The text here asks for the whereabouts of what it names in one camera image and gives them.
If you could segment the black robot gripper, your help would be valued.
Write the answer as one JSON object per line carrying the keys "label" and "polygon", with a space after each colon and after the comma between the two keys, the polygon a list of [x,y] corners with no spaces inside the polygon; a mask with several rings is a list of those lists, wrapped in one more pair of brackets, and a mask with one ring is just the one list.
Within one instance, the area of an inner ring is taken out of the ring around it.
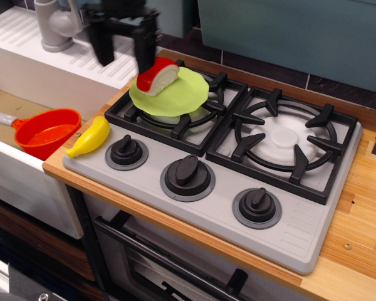
{"label": "black robot gripper", "polygon": [[134,40],[138,73],[151,69],[155,63],[159,12],[146,1],[99,1],[82,6],[88,37],[98,62],[107,66],[114,61],[113,35]]}

